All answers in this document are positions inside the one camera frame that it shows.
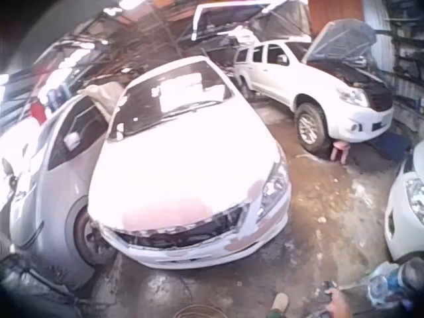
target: open hood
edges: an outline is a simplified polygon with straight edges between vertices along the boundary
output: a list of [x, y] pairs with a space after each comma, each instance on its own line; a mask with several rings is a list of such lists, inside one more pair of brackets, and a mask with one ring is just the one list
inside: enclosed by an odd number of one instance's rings
[[413, 167], [418, 177], [424, 182], [424, 141], [421, 141], [413, 150]]
[[302, 59], [356, 60], [377, 42], [374, 29], [356, 19], [328, 22]]

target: wet floor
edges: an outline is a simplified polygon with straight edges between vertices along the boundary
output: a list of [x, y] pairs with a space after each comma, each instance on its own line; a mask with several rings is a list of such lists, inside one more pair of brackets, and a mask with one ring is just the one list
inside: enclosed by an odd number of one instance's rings
[[288, 315], [305, 315], [324, 280], [348, 284], [387, 258], [384, 209], [396, 165], [367, 144], [352, 145], [348, 164], [316, 158], [299, 145], [293, 117], [278, 104], [254, 104], [288, 157], [293, 199], [288, 226], [258, 252], [198, 270], [151, 270], [119, 255], [95, 285], [102, 317], [173, 317], [191, 303], [229, 317], [264, 317], [276, 293]]

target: exposed engine bay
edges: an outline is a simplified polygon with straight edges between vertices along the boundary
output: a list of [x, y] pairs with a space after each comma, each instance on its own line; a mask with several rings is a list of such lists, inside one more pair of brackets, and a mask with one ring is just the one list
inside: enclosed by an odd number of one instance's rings
[[391, 89], [382, 81], [378, 81], [364, 72], [338, 60], [322, 60], [307, 63], [308, 66], [328, 73], [347, 85], [363, 89], [375, 111], [387, 111], [392, 107]]

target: windshield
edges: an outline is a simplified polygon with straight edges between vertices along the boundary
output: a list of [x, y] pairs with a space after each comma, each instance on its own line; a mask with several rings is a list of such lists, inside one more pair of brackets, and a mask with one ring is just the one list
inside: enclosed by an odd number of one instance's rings
[[286, 42], [286, 45], [293, 52], [294, 56], [301, 61], [309, 50], [311, 43], [308, 42]]
[[232, 96], [206, 61], [181, 66], [128, 88], [118, 102], [108, 139], [119, 141], [192, 107], [218, 105]]

